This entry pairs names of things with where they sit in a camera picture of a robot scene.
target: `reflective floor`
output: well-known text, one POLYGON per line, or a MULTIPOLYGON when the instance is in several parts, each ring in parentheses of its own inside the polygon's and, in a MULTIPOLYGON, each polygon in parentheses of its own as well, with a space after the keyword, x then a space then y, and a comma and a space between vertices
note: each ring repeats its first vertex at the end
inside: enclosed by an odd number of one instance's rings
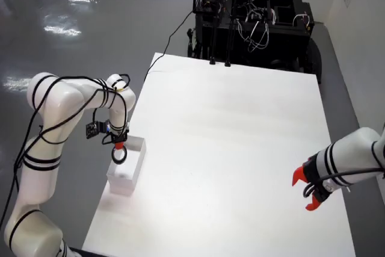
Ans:
MULTIPOLYGON (((131 87, 139 95, 153 54, 163 51, 168 36, 191 7, 192 0, 0 0, 0 210, 32 114, 25 97, 30 78, 44 71, 94 78, 128 73, 131 87)), ((193 25, 191 16, 171 40, 169 54, 186 55, 186 31, 193 25)), ((358 124, 326 28, 317 25, 313 36, 324 60, 321 93, 335 141, 358 124)), ((107 118, 106 112, 98 112, 98 116, 107 118)), ((85 113, 67 141, 56 193, 42 206, 63 230, 66 241, 78 248, 105 186, 110 160, 110 151, 100 145, 99 138, 85 139, 85 124, 90 120, 91 114, 85 113)), ((39 124, 36 121, 34 133, 39 124)), ((385 214, 381 215, 377 193, 369 180, 345 195, 357 256, 365 256, 360 253, 368 244, 373 252, 370 256, 383 252, 376 236, 385 236, 381 231, 385 214), (374 211, 362 205, 363 197, 374 211)), ((12 256, 0 234, 0 256, 12 256)))

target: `black stripe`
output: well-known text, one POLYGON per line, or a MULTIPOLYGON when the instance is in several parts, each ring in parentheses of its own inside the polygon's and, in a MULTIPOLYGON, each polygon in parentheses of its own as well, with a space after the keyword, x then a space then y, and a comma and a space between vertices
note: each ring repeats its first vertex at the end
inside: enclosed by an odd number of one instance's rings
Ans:
POLYGON ((384 172, 385 172, 384 166, 382 165, 382 163, 381 163, 380 160, 377 158, 377 156, 376 156, 376 154, 375 154, 375 152, 374 152, 374 144, 375 144, 375 143, 376 143, 376 141, 372 143, 372 155, 373 155, 375 161, 377 162, 377 164, 380 166, 380 168, 383 169, 384 172))
POLYGON ((42 135, 40 137, 43 139, 43 141, 45 141, 46 143, 49 143, 49 144, 63 144, 68 140, 68 138, 66 138, 64 141, 59 141, 57 143, 54 143, 53 141, 49 141, 49 140, 45 139, 44 136, 42 136, 42 135))
POLYGON ((113 84, 112 84, 112 87, 114 87, 118 82, 120 82, 120 81, 124 81, 124 80, 122 80, 121 78, 120 79, 118 79, 116 82, 114 82, 113 84))
POLYGON ((108 85, 107 85, 106 81, 104 79, 101 79, 101 81, 104 83, 104 86, 106 87, 106 88, 104 88, 104 91, 106 91, 107 98, 106 98, 106 102, 102 105, 102 107, 104 107, 108 102, 109 92, 107 91, 108 85))
MULTIPOLYGON (((329 151, 329 148, 330 148, 330 146, 327 147, 327 148, 326 148, 326 151, 325 151, 325 167, 326 167, 327 173, 328 173, 329 175, 331 175, 331 170, 330 170, 329 164, 328 164, 328 162, 327 162, 327 153, 328 153, 328 151, 329 151)), ((340 184, 340 182, 338 182, 338 181, 336 180, 336 178, 332 178, 332 180, 333 180, 334 183, 336 183, 337 185, 343 187, 343 185, 340 184)))
POLYGON ((26 161, 24 161, 24 164, 30 168, 30 169, 33 169, 35 171, 52 171, 52 170, 55 170, 57 167, 60 166, 60 162, 58 162, 56 165, 53 165, 53 166, 49 166, 49 167, 36 167, 26 161))
POLYGON ((61 155, 58 156, 57 158, 54 158, 54 159, 37 159, 37 158, 34 158, 34 157, 32 157, 32 156, 29 156, 29 155, 25 155, 25 158, 26 158, 28 161, 34 162, 34 163, 36 163, 36 164, 54 164, 54 163, 56 163, 58 160, 60 160, 61 155))
MULTIPOLYGON (((331 164, 331 166, 332 166, 332 168, 333 168, 333 170, 334 170, 334 173, 335 173, 335 174, 338 174, 338 171, 337 171, 336 165, 335 165, 335 163, 334 163, 334 159, 333 159, 333 147, 334 147, 334 144, 335 144, 335 143, 333 143, 333 144, 330 146, 330 164, 331 164)), ((346 186, 352 185, 352 183, 349 183, 348 181, 346 181, 342 176, 337 177, 337 178, 338 178, 338 180, 341 181, 341 183, 344 183, 346 186)))
POLYGON ((114 129, 115 131, 119 131, 121 129, 123 129, 125 126, 113 126, 112 123, 109 123, 109 126, 114 129))
MULTIPOLYGON (((99 81, 100 86, 103 87, 102 79, 98 78, 97 80, 99 81)), ((100 105, 99 108, 102 108, 102 107, 104 106, 104 101, 105 101, 105 99, 106 99, 106 91, 103 90, 103 101, 102 101, 102 104, 100 105)))
POLYGON ((66 242, 65 242, 64 239, 62 239, 62 240, 63 240, 63 244, 64 244, 64 253, 63 253, 63 257, 67 257, 67 244, 66 244, 66 242))
POLYGON ((34 107, 35 110, 36 110, 36 106, 35 106, 35 94, 36 94, 37 88, 39 87, 39 85, 40 85, 45 79, 50 78, 50 77, 52 77, 52 76, 54 76, 54 75, 46 75, 46 76, 42 77, 41 80, 39 80, 39 81, 37 82, 37 84, 35 85, 34 91, 32 92, 32 105, 33 105, 33 107, 34 107))
POLYGON ((112 102, 111 102, 111 104, 109 105, 108 109, 110 109, 110 108, 112 107, 112 105, 114 104, 114 101, 115 101, 115 98, 116 98, 116 94, 117 94, 117 92, 116 92, 116 88, 115 88, 114 98, 112 99, 112 102))
POLYGON ((9 240, 9 243, 8 243, 8 246, 11 249, 11 251, 12 251, 12 239, 13 239, 14 233, 16 232, 17 227, 19 227, 19 225, 24 221, 25 218, 27 218, 29 215, 31 215, 34 212, 41 212, 41 211, 38 210, 38 209, 35 209, 35 210, 32 210, 32 211, 28 211, 14 225, 14 228, 12 229, 12 232, 11 232, 11 235, 10 235, 10 240, 9 240))

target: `white wire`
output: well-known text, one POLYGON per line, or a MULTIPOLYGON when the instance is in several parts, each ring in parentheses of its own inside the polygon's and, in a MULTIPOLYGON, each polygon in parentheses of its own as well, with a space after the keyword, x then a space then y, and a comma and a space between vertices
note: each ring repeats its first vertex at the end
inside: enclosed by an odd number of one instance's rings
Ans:
POLYGON ((269 25, 266 23, 265 25, 265 32, 263 33, 262 37, 260 38, 260 41, 259 43, 256 43, 254 44, 254 48, 251 50, 251 52, 253 52, 256 48, 258 49, 265 49, 267 48, 268 44, 269 44, 269 40, 270 40, 270 32, 269 32, 269 25), (261 41, 263 40, 265 34, 267 33, 267 40, 266 40, 266 43, 264 45, 261 44, 261 41))
POLYGON ((270 32, 269 32, 269 25, 266 23, 265 24, 265 32, 263 33, 262 37, 260 38, 259 40, 259 43, 256 43, 254 40, 251 39, 251 37, 253 36, 254 34, 254 31, 259 23, 259 21, 255 24, 254 28, 253 28, 253 31, 251 32, 251 35, 248 36, 248 37, 244 37, 243 36, 243 29, 242 29, 242 25, 239 21, 239 19, 236 20, 237 23, 238 23, 238 32, 239 32, 239 35, 241 36, 241 38, 243 39, 243 41, 245 42, 249 42, 248 44, 248 48, 247 50, 249 52, 253 52, 256 48, 258 49, 265 49, 267 48, 268 44, 269 44, 269 41, 270 41, 270 32), (267 33, 267 39, 266 39, 266 43, 265 44, 261 44, 263 38, 265 37, 265 34, 267 33))
POLYGON ((250 39, 253 37, 253 34, 254 34, 254 30, 256 29, 257 25, 258 25, 259 21, 257 21, 257 23, 255 24, 254 28, 253 28, 253 31, 251 32, 251 36, 250 36, 250 39))
POLYGON ((273 13, 273 25, 276 24, 276 12, 274 11, 274 9, 271 8, 271 12, 273 13))
POLYGON ((307 24, 306 24, 306 27, 308 27, 309 26, 309 23, 310 23, 310 16, 309 15, 307 15, 307 14, 297 14, 295 17, 294 17, 294 19, 293 19, 293 26, 294 26, 294 22, 295 22, 295 20, 296 20, 296 18, 297 17, 302 17, 302 19, 303 19, 303 17, 307 17, 307 24))

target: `black cable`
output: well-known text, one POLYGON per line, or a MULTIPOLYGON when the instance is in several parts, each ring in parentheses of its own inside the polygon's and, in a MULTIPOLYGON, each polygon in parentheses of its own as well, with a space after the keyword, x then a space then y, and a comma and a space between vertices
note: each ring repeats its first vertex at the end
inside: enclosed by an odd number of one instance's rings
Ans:
POLYGON ((303 196, 305 198, 309 197, 315 190, 315 187, 323 182, 324 180, 328 180, 331 178, 336 178, 336 177, 341 177, 341 176, 351 176, 351 175, 358 175, 358 174, 365 174, 365 173, 376 173, 376 172, 384 172, 383 169, 381 168, 371 168, 371 169, 361 169, 361 170, 352 170, 352 171, 347 171, 343 173, 336 173, 332 175, 327 175, 322 178, 319 178, 315 182, 311 182, 306 185, 305 189, 303 190, 303 196))
MULTIPOLYGON (((46 92, 46 94, 48 94, 49 93, 49 91, 52 89, 52 87, 50 87, 48 90, 47 90, 47 92, 46 92)), ((23 157, 29 152, 29 150, 31 150, 32 149, 32 147, 36 144, 36 142, 37 141, 39 141, 39 139, 41 139, 42 138, 42 136, 44 136, 45 134, 47 134, 48 132, 51 132, 51 131, 53 131, 54 129, 57 129, 57 128, 59 128, 60 126, 63 126, 63 125, 65 125, 67 122, 69 122, 70 120, 72 120, 74 117, 76 117, 92 100, 93 100, 93 98, 96 96, 96 94, 98 93, 98 92, 100 92, 100 91, 103 91, 103 89, 101 89, 101 88, 99 88, 99 89, 97 89, 97 90, 95 90, 95 92, 92 94, 92 96, 89 98, 89 100, 88 101, 86 101, 83 105, 82 105, 82 107, 75 113, 75 114, 72 114, 70 117, 68 117, 66 120, 63 120, 62 122, 60 122, 60 123, 58 123, 57 125, 55 125, 55 126, 52 126, 52 127, 50 127, 50 128, 48 128, 48 129, 45 129, 43 132, 41 132, 35 139, 34 139, 34 141, 24 150, 24 152, 23 152, 23 154, 21 154, 21 159, 20 160, 17 160, 17 163, 16 163, 16 165, 17 165, 17 168, 19 168, 20 167, 20 165, 22 164, 22 160, 23 160, 23 157)), ((45 98, 43 97, 43 99, 42 99, 42 101, 40 102, 40 104, 42 104, 43 102, 45 101, 45 98)), ((6 213, 7 213, 7 211, 8 211, 8 207, 9 207, 9 203, 10 203, 10 199, 11 199, 11 196, 12 196, 12 193, 13 193, 13 189, 14 189, 14 185, 15 185, 15 183, 16 183, 16 174, 14 174, 14 176, 13 176, 13 180, 12 180, 12 185, 11 185, 11 188, 10 188, 10 192, 9 192, 9 194, 8 194, 8 198, 7 198, 7 202, 6 202, 6 204, 5 204, 5 207, 4 207, 4 211, 3 211, 3 215, 2 215, 2 218, 1 218, 1 221, 0 221, 0 229, 1 229, 1 227, 2 227, 2 224, 3 224, 3 222, 4 222, 4 218, 5 218, 5 215, 6 215, 6 213)))
POLYGON ((171 40, 172 36, 173 36, 174 34, 176 34, 176 32, 178 31, 178 29, 185 23, 185 21, 186 21, 187 18, 190 16, 190 14, 193 13, 193 11, 194 11, 194 10, 191 10, 191 11, 187 14, 187 16, 184 18, 184 20, 182 21, 182 23, 181 23, 181 24, 176 28, 176 30, 169 36, 168 42, 167 42, 167 46, 166 46, 166 48, 164 49, 163 54, 162 54, 160 57, 158 57, 158 58, 153 62, 153 64, 151 64, 150 68, 149 68, 149 69, 147 70, 147 72, 146 72, 146 75, 145 75, 145 77, 144 77, 144 81, 143 81, 143 82, 146 81, 147 75, 149 74, 150 69, 154 66, 154 64, 155 64, 160 58, 162 58, 162 57, 166 54, 166 51, 167 51, 167 48, 168 48, 168 46, 169 46, 169 44, 170 44, 170 40, 171 40))
MULTIPOLYGON (((16 184, 16 187, 17 187, 17 190, 19 191, 19 181, 17 179, 17 171, 18 169, 21 167, 22 165, 22 161, 23 161, 23 158, 24 156, 29 152, 29 150, 33 147, 33 145, 36 144, 36 142, 41 139, 46 133, 50 132, 50 131, 53 131, 54 129, 57 129, 59 128, 60 126, 63 126, 64 124, 66 124, 67 122, 69 122, 70 120, 72 120, 74 117, 76 117, 93 99, 94 97, 96 96, 96 94, 100 91, 103 91, 105 92, 105 90, 107 91, 110 91, 112 93, 114 93, 114 98, 116 97, 116 95, 118 95, 122 101, 123 101, 123 105, 124 105, 124 108, 125 108, 125 111, 127 111, 127 106, 126 106, 126 101, 124 100, 123 96, 121 96, 119 93, 117 93, 115 90, 113 90, 112 88, 109 88, 108 86, 104 86, 102 85, 101 83, 95 81, 94 79, 91 79, 87 76, 64 76, 64 77, 60 77, 60 78, 57 78, 47 89, 45 95, 43 96, 39 106, 35 109, 30 121, 29 121, 29 125, 28 125, 28 129, 27 129, 27 132, 25 134, 25 139, 23 141, 23 144, 22 144, 22 147, 20 148, 20 151, 17 155, 17 158, 15 160, 15 163, 14 163, 14 175, 13 175, 13 180, 12 180, 12 184, 11 184, 11 188, 10 188, 10 191, 9 191, 9 194, 8 194, 8 198, 7 198, 7 202, 5 204, 5 207, 4 207, 4 211, 3 211, 3 215, 2 215, 2 218, 1 218, 1 221, 0 221, 0 229, 2 227, 2 224, 4 222, 4 218, 5 218, 5 215, 8 211, 8 207, 9 207, 9 203, 10 203, 10 199, 11 199, 11 196, 12 196, 12 193, 13 193, 13 190, 14 190, 14 185, 16 184), (39 111, 39 109, 42 107, 44 101, 46 100, 49 92, 51 91, 51 89, 54 87, 54 85, 56 83, 58 83, 59 81, 63 80, 63 79, 87 79, 89 81, 92 81, 92 82, 95 82, 96 84, 100 85, 103 89, 99 88, 97 90, 95 90, 95 92, 92 94, 92 96, 89 98, 88 101, 86 101, 85 104, 83 104, 83 106, 75 113, 75 114, 72 114, 70 117, 68 117, 66 120, 63 120, 61 123, 55 125, 55 126, 52 126, 46 130, 44 130, 43 132, 40 132, 39 135, 34 139, 34 141, 28 146, 28 148, 26 148, 24 151, 24 147, 26 145, 26 141, 29 137, 29 133, 31 132, 31 127, 32 127, 32 124, 33 124, 33 121, 39 111)), ((124 124, 127 123, 127 114, 125 114, 125 121, 124 121, 124 124)), ((122 130, 122 132, 120 133, 119 137, 121 137, 124 133, 124 130, 122 130)))
POLYGON ((13 188, 14 188, 15 183, 16 183, 16 178, 15 178, 15 175, 13 175, 13 180, 12 180, 10 192, 8 193, 7 202, 5 203, 4 211, 2 213, 1 220, 0 220, 0 229, 2 228, 2 224, 4 222, 5 215, 7 214, 8 207, 10 205, 10 200, 11 200, 11 196, 13 193, 13 188))

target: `black frame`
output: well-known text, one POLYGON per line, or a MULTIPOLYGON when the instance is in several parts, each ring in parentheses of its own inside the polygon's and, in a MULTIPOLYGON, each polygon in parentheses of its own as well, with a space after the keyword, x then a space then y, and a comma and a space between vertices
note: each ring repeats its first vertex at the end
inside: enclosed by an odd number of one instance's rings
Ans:
MULTIPOLYGON (((225 7, 227 11, 232 11, 235 0, 227 0, 225 7)), ((237 0, 237 3, 243 3, 245 0, 237 0)), ((249 66, 279 68, 282 63, 291 64, 297 60, 299 65, 290 70, 298 70, 299 67, 306 67, 306 52, 309 44, 310 36, 314 27, 314 20, 310 5, 302 0, 266 0, 266 7, 270 11, 271 6, 277 2, 290 1, 292 3, 293 16, 306 13, 310 17, 310 24, 307 27, 301 17, 295 21, 295 26, 282 25, 276 23, 273 25, 271 14, 268 13, 268 27, 270 33, 269 45, 264 50, 256 49, 252 54, 247 52, 248 44, 238 34, 238 26, 235 24, 233 42, 229 46, 228 35, 230 31, 231 18, 229 13, 222 11, 218 16, 196 11, 196 36, 197 36, 197 52, 196 57, 200 58, 202 50, 202 58, 205 60, 212 59, 231 63, 243 64, 249 66)), ((242 23, 244 33, 249 33, 254 28, 253 23, 242 23)), ((255 29, 253 38, 262 36, 265 31, 264 25, 259 25, 255 29)))

